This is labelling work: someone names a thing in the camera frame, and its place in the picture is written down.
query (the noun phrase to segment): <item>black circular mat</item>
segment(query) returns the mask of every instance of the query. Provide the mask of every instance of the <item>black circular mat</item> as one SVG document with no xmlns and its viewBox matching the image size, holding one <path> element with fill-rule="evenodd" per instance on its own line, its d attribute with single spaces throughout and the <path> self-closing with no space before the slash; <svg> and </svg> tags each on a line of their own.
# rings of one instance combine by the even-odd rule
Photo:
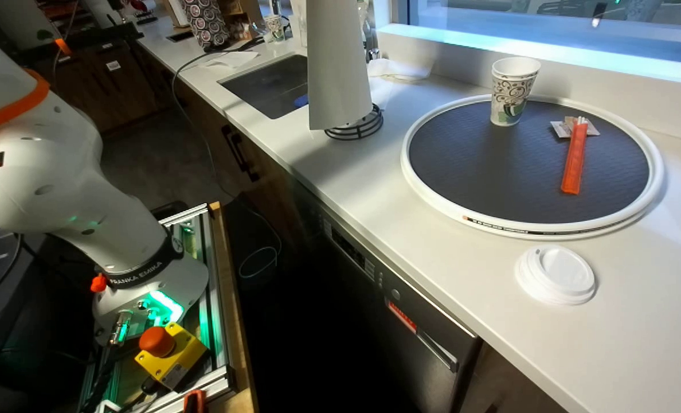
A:
<svg viewBox="0 0 681 413">
<path fill-rule="evenodd" d="M 627 209 L 648 180 L 642 146 L 619 125 L 569 104 L 530 100 L 511 127 L 489 122 L 489 100 L 452 107 L 424 122 L 409 141 L 412 172 L 441 196 L 504 220 L 581 221 Z M 569 140 L 550 122 L 587 117 L 581 195 L 561 195 Z"/>
</svg>

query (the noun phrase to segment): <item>orange marker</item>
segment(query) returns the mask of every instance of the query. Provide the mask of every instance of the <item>orange marker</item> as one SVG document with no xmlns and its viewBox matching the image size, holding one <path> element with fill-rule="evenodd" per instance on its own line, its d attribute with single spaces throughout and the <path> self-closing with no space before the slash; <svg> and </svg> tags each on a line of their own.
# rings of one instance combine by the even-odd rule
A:
<svg viewBox="0 0 681 413">
<path fill-rule="evenodd" d="M 71 54 L 71 48 L 70 48 L 70 44 L 67 44 L 65 37 L 58 37 L 58 39 L 55 39 L 55 46 L 60 48 L 61 54 Z"/>
<path fill-rule="evenodd" d="M 587 122 L 576 118 L 569 149 L 566 149 L 561 186 L 560 186 L 560 191 L 566 195 L 577 195 L 583 187 L 584 150 L 587 150 Z"/>
<path fill-rule="evenodd" d="M 207 413 L 207 391 L 192 390 L 183 396 L 183 413 Z"/>
<path fill-rule="evenodd" d="M 90 291 L 91 294 L 102 294 L 102 291 L 105 291 L 109 288 L 109 278 L 103 274 L 103 272 L 99 272 L 99 274 L 95 274 L 91 279 L 90 279 Z"/>
</svg>

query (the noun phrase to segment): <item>dishwasher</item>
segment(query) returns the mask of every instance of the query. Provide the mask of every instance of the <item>dishwasher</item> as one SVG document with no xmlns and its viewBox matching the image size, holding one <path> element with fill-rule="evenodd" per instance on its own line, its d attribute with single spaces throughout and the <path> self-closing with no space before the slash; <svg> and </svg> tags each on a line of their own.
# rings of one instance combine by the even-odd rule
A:
<svg viewBox="0 0 681 413">
<path fill-rule="evenodd" d="M 349 296 L 364 312 L 378 361 L 418 410 L 459 410 L 481 339 L 410 286 L 349 225 L 324 209 L 315 217 L 326 244 L 340 251 L 332 257 L 349 278 L 347 285 L 353 285 Z"/>
</svg>

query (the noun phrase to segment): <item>red object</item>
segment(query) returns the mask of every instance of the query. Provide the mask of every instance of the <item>red object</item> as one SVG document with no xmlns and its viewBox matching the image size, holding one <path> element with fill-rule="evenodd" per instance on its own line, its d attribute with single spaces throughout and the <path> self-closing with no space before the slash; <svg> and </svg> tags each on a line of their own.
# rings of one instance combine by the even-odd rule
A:
<svg viewBox="0 0 681 413">
<path fill-rule="evenodd" d="M 138 339 L 138 348 L 149 350 L 156 357 L 170 355 L 175 347 L 177 339 L 162 326 L 146 327 Z"/>
<path fill-rule="evenodd" d="M 60 48 L 61 54 L 71 54 L 71 48 L 70 48 L 70 44 L 67 44 L 65 37 L 58 37 L 58 39 L 55 39 L 55 46 Z"/>
<path fill-rule="evenodd" d="M 192 390 L 183 396 L 183 413 L 207 413 L 207 391 Z"/>
<path fill-rule="evenodd" d="M 109 278 L 103 272 L 99 272 L 90 279 L 90 291 L 102 294 L 105 288 L 109 288 Z"/>
<path fill-rule="evenodd" d="M 415 321 L 393 301 L 385 301 L 385 308 L 415 335 L 418 326 Z"/>
<path fill-rule="evenodd" d="M 149 7 L 142 0 L 128 0 L 133 8 L 138 8 L 139 14 L 149 12 Z"/>
<path fill-rule="evenodd" d="M 19 100 L 3 104 L 0 123 L 20 117 L 24 112 L 37 107 L 45 98 L 49 83 L 37 70 L 28 70 L 28 72 L 37 80 L 35 88 L 20 96 Z"/>
<path fill-rule="evenodd" d="M 577 195 L 583 187 L 583 173 L 584 173 L 584 150 L 587 150 L 587 123 L 576 122 L 566 149 L 566 163 L 561 173 L 560 191 L 565 195 Z"/>
</svg>

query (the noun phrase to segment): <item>bottle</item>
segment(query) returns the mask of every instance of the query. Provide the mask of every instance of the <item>bottle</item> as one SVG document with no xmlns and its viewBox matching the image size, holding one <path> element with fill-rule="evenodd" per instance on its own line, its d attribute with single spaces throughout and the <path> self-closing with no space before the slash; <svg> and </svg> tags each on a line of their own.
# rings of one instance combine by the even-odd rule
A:
<svg viewBox="0 0 681 413">
<path fill-rule="evenodd" d="M 230 28 L 217 0 L 182 0 L 182 7 L 205 53 L 224 48 Z"/>
</svg>

